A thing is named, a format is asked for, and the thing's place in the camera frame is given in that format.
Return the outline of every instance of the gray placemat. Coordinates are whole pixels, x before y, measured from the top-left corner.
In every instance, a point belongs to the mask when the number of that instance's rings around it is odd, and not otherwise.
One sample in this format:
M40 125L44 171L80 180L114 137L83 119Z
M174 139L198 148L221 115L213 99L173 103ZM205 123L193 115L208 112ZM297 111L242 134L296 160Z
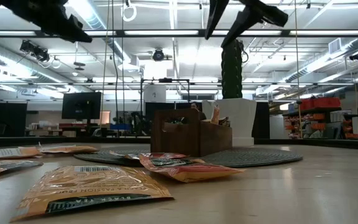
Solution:
M112 147L102 149L92 154L75 154L77 159L86 161L117 164L122 166L141 167L137 160L123 159L110 154L114 151L120 154L137 154L150 152L150 146ZM303 156L291 151L279 149L264 149L259 147L236 147L234 149L210 154L200 159L207 163L226 167L253 167L282 164L302 160Z
M150 146L122 146L104 148L96 153L74 154L74 157L85 161L117 164L129 167L142 167L142 164L138 160L121 158L119 156L110 154L110 151L114 151L118 154L148 153L150 152Z

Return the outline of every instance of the computer monitor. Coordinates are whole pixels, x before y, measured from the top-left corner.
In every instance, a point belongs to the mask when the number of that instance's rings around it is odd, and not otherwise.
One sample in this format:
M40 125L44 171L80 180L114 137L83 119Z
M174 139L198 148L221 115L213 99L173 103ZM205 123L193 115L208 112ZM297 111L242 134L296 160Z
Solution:
M175 104L173 103L146 103L145 106L145 117L148 120L153 120L154 119L154 112L156 110L174 110L175 109Z
M62 119L99 119L102 93L65 93Z

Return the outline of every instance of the orange snack bag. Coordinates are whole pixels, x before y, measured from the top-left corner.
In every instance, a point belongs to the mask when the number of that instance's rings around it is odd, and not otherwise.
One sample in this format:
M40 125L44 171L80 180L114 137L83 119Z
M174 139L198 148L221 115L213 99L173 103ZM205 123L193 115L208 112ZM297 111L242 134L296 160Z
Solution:
M152 172L158 172L185 183L242 172L238 169L207 164L201 159L154 159L141 154L140 163Z
M42 153L36 147L0 149L0 159L21 159L41 155Z
M47 172L24 195L11 222L107 202L170 197L165 187L129 167L65 166Z
M42 153L87 153L87 152L98 152L92 146L54 146L54 147L42 147L40 144L40 152Z
M0 173L5 170L16 169L20 167L33 167L42 164L43 164L42 162L35 162L35 161L15 161L15 160L0 161Z

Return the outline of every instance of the wooden box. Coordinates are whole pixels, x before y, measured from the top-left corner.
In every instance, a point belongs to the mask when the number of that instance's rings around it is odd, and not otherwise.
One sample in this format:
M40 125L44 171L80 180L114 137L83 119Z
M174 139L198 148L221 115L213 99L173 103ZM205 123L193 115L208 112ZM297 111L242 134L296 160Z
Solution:
M166 122L186 118L188 124ZM154 114L151 152L174 152L201 157L232 148L232 129L200 121L198 111L160 110Z

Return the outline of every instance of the white pot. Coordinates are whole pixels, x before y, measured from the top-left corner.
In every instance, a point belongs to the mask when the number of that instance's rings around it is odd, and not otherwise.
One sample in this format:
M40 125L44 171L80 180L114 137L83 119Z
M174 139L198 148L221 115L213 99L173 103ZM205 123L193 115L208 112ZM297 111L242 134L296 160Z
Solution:
M219 106L219 117L229 117L233 132L233 146L253 146L252 127L254 126L256 104L254 100L242 98L216 100ZM203 112L212 117L212 102L203 101Z

